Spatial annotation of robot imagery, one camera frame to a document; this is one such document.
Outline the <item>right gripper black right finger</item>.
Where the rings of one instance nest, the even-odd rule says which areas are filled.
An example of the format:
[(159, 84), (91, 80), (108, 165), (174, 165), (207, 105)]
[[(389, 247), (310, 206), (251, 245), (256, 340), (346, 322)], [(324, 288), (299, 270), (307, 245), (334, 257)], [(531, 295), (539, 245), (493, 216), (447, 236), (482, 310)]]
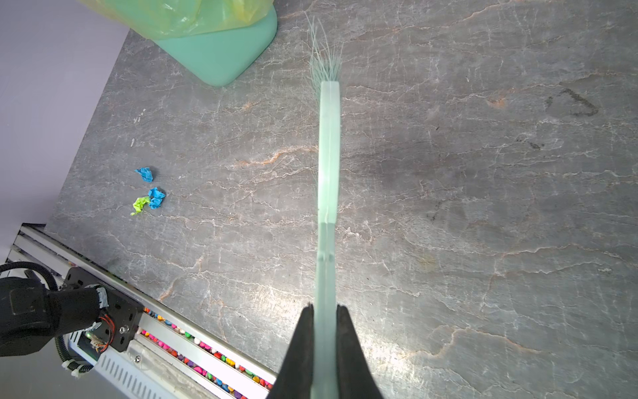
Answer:
[(347, 307), (337, 306), (337, 380), (340, 399), (382, 399)]

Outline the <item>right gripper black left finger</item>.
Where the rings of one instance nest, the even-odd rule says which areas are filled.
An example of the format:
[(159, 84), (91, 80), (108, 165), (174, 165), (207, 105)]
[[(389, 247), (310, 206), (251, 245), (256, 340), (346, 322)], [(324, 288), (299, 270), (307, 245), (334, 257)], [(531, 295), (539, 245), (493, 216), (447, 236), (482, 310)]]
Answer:
[(297, 321), (291, 342), (268, 399), (311, 397), (314, 357), (314, 309), (307, 305)]

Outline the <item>mint green hand brush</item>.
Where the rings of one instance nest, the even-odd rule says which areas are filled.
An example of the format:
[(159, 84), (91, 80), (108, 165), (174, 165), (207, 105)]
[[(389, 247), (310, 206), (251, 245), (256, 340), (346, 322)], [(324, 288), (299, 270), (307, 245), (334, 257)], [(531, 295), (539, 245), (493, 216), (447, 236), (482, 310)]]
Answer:
[(312, 87), (318, 104), (317, 263), (314, 290), (312, 398), (337, 398), (336, 224), (341, 160), (341, 54), (322, 23), (309, 21)]

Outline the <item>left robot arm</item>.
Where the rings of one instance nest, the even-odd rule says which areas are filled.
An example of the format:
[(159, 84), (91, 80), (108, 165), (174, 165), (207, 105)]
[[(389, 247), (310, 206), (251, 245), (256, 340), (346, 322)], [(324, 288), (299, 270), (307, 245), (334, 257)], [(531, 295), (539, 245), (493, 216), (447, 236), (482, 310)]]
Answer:
[(106, 314), (106, 288), (91, 285), (61, 290), (53, 274), (41, 264), (17, 261), (1, 265), (2, 273), (18, 269), (28, 276), (1, 277), (1, 356), (27, 356), (54, 341), (66, 370), (74, 376), (90, 372), (93, 366), (74, 359), (64, 336), (101, 323), (110, 332), (114, 330)]

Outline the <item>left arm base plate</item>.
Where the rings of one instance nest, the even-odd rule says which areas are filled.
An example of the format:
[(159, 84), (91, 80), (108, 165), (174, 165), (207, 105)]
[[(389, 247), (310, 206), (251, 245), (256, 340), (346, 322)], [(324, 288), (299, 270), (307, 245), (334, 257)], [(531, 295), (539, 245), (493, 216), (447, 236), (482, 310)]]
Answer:
[(107, 349), (125, 352), (135, 337), (145, 307), (125, 291), (123, 281), (114, 275), (80, 267), (68, 271), (68, 289), (102, 287), (107, 306), (101, 310), (97, 325), (81, 334), (78, 346), (98, 359)]

